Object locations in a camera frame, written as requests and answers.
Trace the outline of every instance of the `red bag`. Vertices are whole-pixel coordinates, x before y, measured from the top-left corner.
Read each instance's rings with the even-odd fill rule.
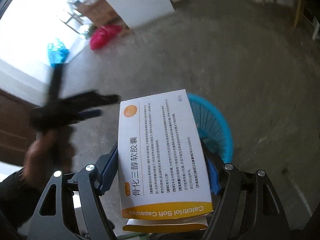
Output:
[[[105,46],[112,38],[114,38],[122,27],[119,25],[109,24],[104,25],[96,29],[90,40],[90,48],[92,50],[101,49]]]

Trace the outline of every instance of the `concrete floor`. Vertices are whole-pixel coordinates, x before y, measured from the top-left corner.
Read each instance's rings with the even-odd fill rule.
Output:
[[[123,100],[178,89],[207,98],[224,114],[234,139],[233,163],[263,169],[283,203],[291,228],[308,213],[281,174],[288,167],[314,211],[320,200],[320,49],[292,10],[251,0],[187,0],[176,14],[68,64],[64,95],[89,89]],[[75,171],[108,153],[117,140],[119,106],[82,122],[73,142]],[[118,181],[101,198],[116,234]]]

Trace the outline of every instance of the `blue bag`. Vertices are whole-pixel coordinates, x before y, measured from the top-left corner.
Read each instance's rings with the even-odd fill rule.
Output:
[[[51,67],[56,64],[64,63],[69,54],[69,50],[58,38],[55,38],[54,43],[48,44],[48,57]]]

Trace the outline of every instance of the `metal screw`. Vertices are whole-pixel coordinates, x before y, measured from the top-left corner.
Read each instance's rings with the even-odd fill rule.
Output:
[[[61,174],[62,174],[62,171],[55,171],[53,175],[57,178],[57,177],[60,177]]]
[[[87,171],[92,171],[94,169],[94,165],[93,164],[89,164],[86,166],[85,168]]]
[[[263,177],[266,173],[263,170],[258,170],[258,175]]]
[[[224,168],[225,168],[226,170],[228,170],[228,171],[231,171],[231,170],[233,170],[233,165],[230,164],[230,163],[227,163],[227,164],[224,165]]]

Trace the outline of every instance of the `orange circle label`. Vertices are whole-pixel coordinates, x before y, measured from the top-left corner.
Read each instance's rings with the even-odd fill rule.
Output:
[[[123,114],[125,117],[132,117],[137,113],[137,107],[135,105],[129,105],[125,108]]]

